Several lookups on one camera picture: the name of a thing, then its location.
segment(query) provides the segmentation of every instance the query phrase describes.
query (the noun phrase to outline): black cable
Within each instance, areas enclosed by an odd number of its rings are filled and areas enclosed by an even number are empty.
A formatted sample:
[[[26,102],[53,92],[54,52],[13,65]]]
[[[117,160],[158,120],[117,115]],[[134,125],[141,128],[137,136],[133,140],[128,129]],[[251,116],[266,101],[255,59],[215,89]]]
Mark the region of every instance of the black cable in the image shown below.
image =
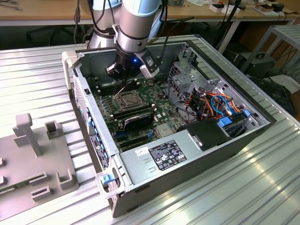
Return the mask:
[[[93,24],[94,24],[94,26],[95,26],[95,28],[98,30],[98,31],[100,31],[101,33],[105,33],[105,30],[102,30],[102,29],[100,29],[98,26],[97,26],[97,23],[99,22],[99,19],[101,19],[102,17],[100,17],[98,20],[97,20],[97,22],[95,21],[95,17],[94,17],[94,12],[93,12],[93,6],[91,5],[91,3],[90,3],[90,1],[89,0],[87,0],[87,2],[88,2],[88,5],[89,5],[89,10],[90,10],[90,14],[91,14],[91,16],[92,16],[92,21],[93,21]]]
[[[288,55],[288,54],[290,54],[290,53],[293,53],[293,52],[295,52],[295,51],[297,51],[297,49],[295,49],[295,50],[293,50],[293,51],[291,51],[291,52],[289,52],[289,53],[286,53],[286,54],[280,56],[279,59],[278,59],[277,61],[279,61],[281,58],[283,58],[283,57],[285,57],[286,55]],[[274,68],[274,66],[275,66],[275,63],[274,63],[273,66],[271,67],[270,71],[266,73],[266,76],[269,76],[269,75],[272,74],[272,69]]]
[[[76,34],[77,34],[77,26],[80,22],[80,8],[79,8],[79,0],[77,0],[77,6],[75,9],[75,15],[74,15],[74,22],[75,22],[75,30],[74,30],[74,43],[76,44]]]
[[[115,20],[114,20],[113,8],[112,8],[111,1],[110,1],[110,0],[108,0],[108,4],[109,4],[109,8],[111,9],[112,22],[113,22],[113,24],[116,24],[116,22],[115,22]]]
[[[100,20],[102,19],[102,17],[104,16],[105,4],[106,4],[106,0],[103,1],[102,13],[101,13],[101,16],[99,17],[99,19],[96,21],[95,26],[97,26],[97,24],[99,23],[99,21],[100,21]]]
[[[292,57],[290,58],[290,60],[295,56],[295,54],[297,53],[297,49],[295,49],[296,51],[294,52],[294,54],[292,55]],[[287,66],[287,64],[290,62],[290,60],[289,60],[289,56],[288,56],[288,58],[287,58],[287,60],[288,60],[288,62],[286,62],[286,65],[285,65],[285,67]]]
[[[160,30],[160,33],[157,35],[157,37],[154,38],[154,39],[152,39],[151,41],[149,41],[149,42],[147,43],[147,45],[152,44],[153,42],[157,41],[157,40],[161,37],[162,33],[163,33],[164,30],[165,30],[165,26],[166,26],[166,23],[167,23],[167,22],[173,22],[173,23],[174,23],[174,22],[180,22],[180,21],[182,21],[182,19],[178,19],[178,20],[168,20],[168,21],[167,21],[167,17],[168,17],[168,5],[167,5],[167,0],[162,0],[162,9],[161,9],[161,13],[160,13],[160,16],[159,16],[159,21],[163,23],[163,27],[162,27],[162,29]]]
[[[215,38],[214,38],[214,42],[213,42],[213,43],[215,43],[216,38],[217,38],[217,35],[218,35],[218,33],[220,32],[221,27],[222,27],[222,25],[223,25],[223,23],[224,23],[224,21],[225,21],[225,18],[226,18],[226,16],[227,16],[227,12],[228,12],[228,8],[229,8],[229,2],[228,2],[228,4],[227,4],[227,9],[226,9],[226,12],[225,12],[223,21],[221,22],[221,26],[220,26],[219,29],[217,30],[217,33],[216,33],[216,35],[215,35]]]
[[[161,8],[161,12],[160,12],[160,16],[159,16],[159,21],[163,23],[163,27],[162,27],[162,29],[160,30],[160,32],[159,32],[159,34],[157,35],[157,37],[154,38],[154,39],[152,39],[151,41],[149,41],[149,42],[147,43],[147,45],[150,45],[150,44],[152,44],[153,42],[156,42],[156,41],[161,37],[161,35],[163,34],[163,32],[164,32],[164,30],[165,30],[165,25],[167,24],[167,21],[166,21],[166,18],[165,18],[165,20],[162,20],[163,15],[164,15],[164,11],[165,11],[165,0],[162,0],[162,4],[163,4],[163,6],[162,6],[162,8]]]
[[[227,30],[227,27],[230,25],[230,22],[231,22],[231,19],[233,18],[234,16],[234,13],[236,12],[236,9],[238,8],[238,6],[240,5],[240,2],[241,0],[236,0],[235,4],[234,4],[234,7],[227,19],[227,21],[225,22],[225,24],[222,24],[221,25],[221,28],[220,28],[220,33],[217,33],[216,34],[216,39],[214,40],[214,43],[213,43],[213,47],[216,48],[217,47],[217,44],[219,43],[219,39],[220,39],[220,36],[226,32]]]
[[[86,34],[83,36],[82,38],[82,43],[85,43],[86,37],[88,37],[89,35],[91,35],[94,31],[95,26],[92,26],[91,28],[88,29],[88,31],[86,32]]]
[[[162,50],[161,55],[160,55],[161,60],[163,60],[163,57],[164,57],[164,54],[165,54],[165,47],[166,47],[166,45],[167,45],[167,42],[168,42],[168,39],[169,39],[169,36],[170,36],[171,32],[172,32],[179,24],[184,23],[184,22],[186,22],[186,21],[188,21],[188,20],[192,20],[192,19],[194,19],[194,16],[188,17],[188,18],[185,18],[185,19],[182,19],[180,22],[178,22],[177,24],[175,24],[175,25],[170,29],[170,31],[169,31],[167,37],[165,38],[164,47],[163,47],[163,50]]]
[[[286,59],[286,61],[285,61],[285,63],[283,64],[283,66],[280,68],[280,70],[282,70],[282,69],[283,69],[283,67],[285,67],[286,63],[288,63],[288,61],[289,61],[289,58],[290,58],[290,54],[291,54],[291,52],[292,52],[292,46],[291,46],[291,49],[290,49],[290,52],[289,52],[289,54],[288,54],[288,56],[287,56],[287,59]]]

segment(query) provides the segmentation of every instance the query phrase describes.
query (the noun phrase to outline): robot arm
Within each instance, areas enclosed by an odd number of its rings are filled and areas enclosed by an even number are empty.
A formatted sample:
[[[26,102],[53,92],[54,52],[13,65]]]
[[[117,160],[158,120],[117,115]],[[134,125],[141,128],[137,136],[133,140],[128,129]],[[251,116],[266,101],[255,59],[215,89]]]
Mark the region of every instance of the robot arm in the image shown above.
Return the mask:
[[[123,0],[120,24],[113,26],[116,57],[106,68],[109,76],[126,81],[140,71],[149,79],[159,72],[161,60],[145,48],[159,5],[160,0]]]

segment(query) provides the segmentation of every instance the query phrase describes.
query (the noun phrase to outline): slotted aluminum surface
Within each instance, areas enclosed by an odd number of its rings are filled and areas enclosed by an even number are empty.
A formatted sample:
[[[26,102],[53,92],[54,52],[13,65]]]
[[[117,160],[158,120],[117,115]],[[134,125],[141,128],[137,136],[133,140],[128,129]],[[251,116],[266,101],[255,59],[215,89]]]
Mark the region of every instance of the slotted aluminum surface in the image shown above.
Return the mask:
[[[273,26],[271,32],[298,50],[300,49],[300,26]]]
[[[84,46],[0,52],[0,135],[12,133],[15,113],[30,112],[35,127],[57,120],[63,124],[80,183],[78,190],[3,224],[299,224],[299,123],[201,38],[181,36],[170,41],[186,39],[266,108],[277,124],[235,157],[122,217],[112,218],[108,202],[94,182],[95,171],[68,99],[60,61],[63,51]],[[209,71],[203,62],[199,67]]]

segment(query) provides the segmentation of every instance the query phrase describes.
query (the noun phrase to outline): blue latch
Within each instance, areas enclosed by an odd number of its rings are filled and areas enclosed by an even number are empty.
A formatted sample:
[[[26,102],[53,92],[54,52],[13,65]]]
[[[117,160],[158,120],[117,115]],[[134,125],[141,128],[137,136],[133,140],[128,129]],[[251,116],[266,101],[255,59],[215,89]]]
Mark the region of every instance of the blue latch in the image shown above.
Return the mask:
[[[244,114],[249,117],[251,115],[251,113],[248,110],[244,110]]]
[[[114,178],[114,175],[112,173],[101,177],[101,182],[102,182],[103,185],[106,185],[110,182],[113,182],[114,180],[115,180],[115,178]]]
[[[219,119],[219,123],[218,124],[221,127],[225,127],[226,125],[231,124],[231,123],[232,123],[232,121],[228,117],[224,117],[224,118]]]
[[[89,118],[88,118],[88,126],[90,126],[90,125],[91,125],[91,123],[92,123],[92,118],[91,118],[91,117],[89,117]]]

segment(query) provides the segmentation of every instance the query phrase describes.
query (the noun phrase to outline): power supply label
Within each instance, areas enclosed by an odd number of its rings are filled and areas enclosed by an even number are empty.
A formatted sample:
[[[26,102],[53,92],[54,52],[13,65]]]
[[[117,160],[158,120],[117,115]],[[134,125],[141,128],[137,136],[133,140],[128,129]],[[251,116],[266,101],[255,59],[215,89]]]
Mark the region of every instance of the power supply label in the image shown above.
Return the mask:
[[[174,140],[149,149],[149,152],[161,171],[187,159]]]

